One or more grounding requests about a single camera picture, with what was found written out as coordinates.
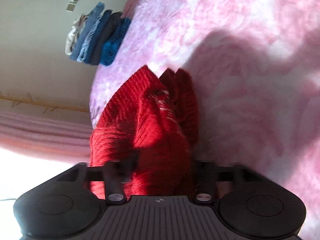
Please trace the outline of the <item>pink fluffy bed blanket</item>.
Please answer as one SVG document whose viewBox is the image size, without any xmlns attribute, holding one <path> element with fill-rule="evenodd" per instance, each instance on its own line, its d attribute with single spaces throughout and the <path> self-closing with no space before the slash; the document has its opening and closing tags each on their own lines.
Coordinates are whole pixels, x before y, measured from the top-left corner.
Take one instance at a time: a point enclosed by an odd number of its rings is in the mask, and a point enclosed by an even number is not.
<svg viewBox="0 0 320 240">
<path fill-rule="evenodd" d="M 319 0 L 128 0 L 123 15 L 131 25 L 92 84 L 92 124 L 141 66 L 185 69 L 198 157 L 243 163 L 298 195 L 300 236 L 319 239 Z"/>
</svg>

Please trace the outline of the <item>dark folded garment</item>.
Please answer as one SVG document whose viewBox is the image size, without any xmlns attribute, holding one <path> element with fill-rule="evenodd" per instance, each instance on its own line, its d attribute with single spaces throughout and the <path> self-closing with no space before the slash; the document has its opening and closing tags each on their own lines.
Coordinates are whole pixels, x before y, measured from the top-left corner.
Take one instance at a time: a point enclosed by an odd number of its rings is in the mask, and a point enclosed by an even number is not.
<svg viewBox="0 0 320 240">
<path fill-rule="evenodd" d="M 113 13 L 109 20 L 104 24 L 102 31 L 97 36 L 95 46 L 89 57 L 89 64 L 97 66 L 100 62 L 100 55 L 104 43 L 113 35 L 117 25 L 120 23 L 122 12 Z"/>
</svg>

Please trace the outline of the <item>blue denim folded garment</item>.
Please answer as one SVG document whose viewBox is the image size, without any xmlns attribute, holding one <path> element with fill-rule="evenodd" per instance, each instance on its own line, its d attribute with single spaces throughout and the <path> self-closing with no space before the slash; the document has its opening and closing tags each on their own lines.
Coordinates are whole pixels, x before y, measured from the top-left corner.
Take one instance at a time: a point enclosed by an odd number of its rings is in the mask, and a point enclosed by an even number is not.
<svg viewBox="0 0 320 240">
<path fill-rule="evenodd" d="M 72 54 L 69 56 L 71 60 L 89 64 L 89 57 L 95 46 L 97 36 L 103 29 L 104 24 L 109 20 L 112 10 L 104 10 L 105 4 L 99 2 L 88 13 L 89 18 L 74 46 Z"/>
</svg>

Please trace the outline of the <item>pink curtain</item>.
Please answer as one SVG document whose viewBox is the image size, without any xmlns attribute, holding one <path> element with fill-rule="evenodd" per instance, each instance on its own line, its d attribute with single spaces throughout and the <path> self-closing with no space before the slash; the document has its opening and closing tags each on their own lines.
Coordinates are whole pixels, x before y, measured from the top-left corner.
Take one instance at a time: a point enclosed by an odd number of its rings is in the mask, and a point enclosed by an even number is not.
<svg viewBox="0 0 320 240">
<path fill-rule="evenodd" d="M 1 111 L 1 148 L 40 159 L 88 162 L 91 126 Z"/>
</svg>

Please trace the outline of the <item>red knitted sweater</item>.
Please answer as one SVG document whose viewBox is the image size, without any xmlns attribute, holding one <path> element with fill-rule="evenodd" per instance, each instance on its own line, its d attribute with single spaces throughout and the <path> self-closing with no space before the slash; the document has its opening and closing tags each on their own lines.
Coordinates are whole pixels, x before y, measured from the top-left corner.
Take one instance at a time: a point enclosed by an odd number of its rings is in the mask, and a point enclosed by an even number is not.
<svg viewBox="0 0 320 240">
<path fill-rule="evenodd" d="M 189 194 L 199 108 L 190 75 L 144 66 L 112 96 L 91 135 L 90 165 L 136 158 L 127 196 Z"/>
</svg>

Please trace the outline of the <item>white beige folded garment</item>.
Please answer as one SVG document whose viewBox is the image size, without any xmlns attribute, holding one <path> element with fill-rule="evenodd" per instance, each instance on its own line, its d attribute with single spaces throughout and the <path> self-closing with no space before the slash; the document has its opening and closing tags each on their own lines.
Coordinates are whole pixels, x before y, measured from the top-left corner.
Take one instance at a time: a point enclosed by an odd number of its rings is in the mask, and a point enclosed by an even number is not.
<svg viewBox="0 0 320 240">
<path fill-rule="evenodd" d="M 65 42 L 65 54 L 70 56 L 73 52 L 74 46 L 84 28 L 87 19 L 89 16 L 87 14 L 80 15 L 77 19 L 74 20 L 71 27 L 71 31 L 67 34 Z"/>
</svg>

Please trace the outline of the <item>blue knitted folded garment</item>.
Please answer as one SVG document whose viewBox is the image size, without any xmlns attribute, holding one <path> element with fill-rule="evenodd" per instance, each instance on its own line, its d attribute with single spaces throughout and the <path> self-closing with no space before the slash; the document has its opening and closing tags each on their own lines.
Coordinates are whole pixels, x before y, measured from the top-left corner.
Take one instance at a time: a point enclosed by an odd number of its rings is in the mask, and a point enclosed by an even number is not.
<svg viewBox="0 0 320 240">
<path fill-rule="evenodd" d="M 129 29 L 131 24 L 130 18 L 122 18 L 119 24 L 116 26 L 114 33 L 111 37 L 103 44 L 101 54 L 100 54 L 100 63 L 109 66 L 112 64 L 116 58 L 116 54 L 120 48 L 120 45 Z"/>
</svg>

